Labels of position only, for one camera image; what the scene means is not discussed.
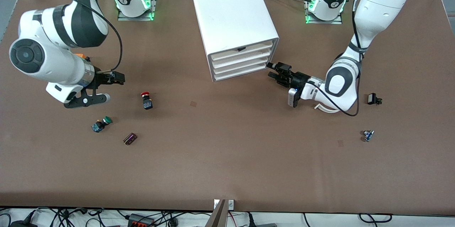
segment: brown table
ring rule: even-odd
[[[0,205],[210,210],[229,198],[238,211],[454,214],[455,39],[441,0],[408,0],[374,40],[355,118],[289,107],[265,70],[212,83],[192,0],[158,0],[150,22],[113,21],[100,0],[127,82],[101,87],[108,104],[65,109],[7,55],[24,11],[69,2],[18,0],[1,43]],[[265,2],[280,36],[273,61],[323,78],[353,34],[350,3],[343,25],[309,25],[301,2]],[[111,68],[117,38],[73,52]],[[367,105],[371,92],[384,104]],[[94,133],[105,115],[114,123]],[[139,138],[125,146],[130,132]]]

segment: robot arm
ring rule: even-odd
[[[268,64],[269,68],[278,72],[278,75],[270,73],[269,76],[290,88],[288,104],[296,107],[299,99],[312,99],[332,109],[350,109],[357,100],[355,84],[361,72],[362,54],[367,51],[375,36],[392,23],[405,1],[360,0],[355,15],[360,45],[354,35],[345,52],[332,63],[325,80],[303,73],[293,73],[289,65],[282,63]]]
[[[143,0],[119,1],[119,8],[129,17],[147,10]],[[96,89],[101,84],[123,84],[123,74],[98,73],[87,59],[70,51],[97,47],[107,33],[97,0],[73,0],[69,5],[28,11],[21,16],[19,38],[10,47],[10,60],[24,74],[49,82],[46,91],[65,107],[108,102],[109,95],[96,94]],[[92,89],[93,95],[87,95],[86,89]]]

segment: white floor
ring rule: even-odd
[[[33,209],[18,208],[18,209],[7,209],[0,211],[0,214],[7,213],[10,214],[12,221],[24,220],[27,215]],[[155,213],[160,213],[159,211],[121,211],[122,214],[140,214],[142,216],[147,216]],[[237,227],[241,227],[249,224],[248,214],[245,212],[232,212],[234,215],[234,220]],[[307,227],[303,214],[301,213],[255,213],[252,212],[255,224],[257,226],[261,224],[270,224],[274,223],[278,227]],[[49,209],[39,209],[35,212],[32,217],[32,224],[36,224],[38,227],[49,227],[52,219],[54,218],[55,213]],[[127,227],[128,222],[124,217],[115,210],[105,210],[101,213],[101,220],[105,226],[121,226]],[[370,224],[364,223],[359,219],[357,214],[312,214],[307,213],[307,220],[311,227],[367,227]],[[157,220],[161,215],[154,216],[154,219]],[[388,216],[374,216],[378,220],[385,220]],[[84,227],[86,222],[93,218],[88,214],[82,215],[80,213],[75,213],[71,215],[70,221],[75,225],[75,227]],[[368,216],[364,215],[365,220],[369,220]],[[207,220],[209,219],[208,215],[198,214],[184,214],[178,219],[179,227],[195,227],[195,226],[205,226]],[[54,222],[55,226],[59,225],[58,219]],[[99,222],[96,220],[91,220],[87,226],[88,227],[99,227]],[[231,218],[227,220],[227,227],[235,227],[234,222]],[[455,217],[420,217],[420,216],[393,216],[392,220],[388,223],[379,223],[379,227],[453,227],[455,226]],[[8,217],[0,217],[0,227],[8,227]]]

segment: metal mounting plate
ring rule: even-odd
[[[323,21],[321,19],[318,19],[316,16],[314,16],[313,13],[308,11],[308,8],[310,7],[312,3],[309,2],[304,2],[305,6],[305,23],[318,23],[318,24],[343,24],[343,20],[341,18],[341,13],[338,14],[338,16],[331,20],[331,21]]]
[[[216,206],[218,205],[218,203],[220,202],[220,200],[217,200],[217,199],[216,199],[216,200],[213,200],[213,202],[214,202],[214,203],[213,203],[213,204],[214,204],[214,205],[213,205],[213,209],[215,210],[215,208],[216,208]],[[234,200],[228,200],[228,201],[227,201],[227,204],[228,204],[228,206],[229,206],[227,209],[228,209],[229,211],[234,211]]]
[[[150,8],[138,17],[127,17],[118,10],[118,21],[153,21],[155,18],[156,0],[150,0]]]

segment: purple component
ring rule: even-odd
[[[127,138],[123,140],[123,143],[126,145],[130,145],[134,140],[138,138],[134,133],[130,133]]]

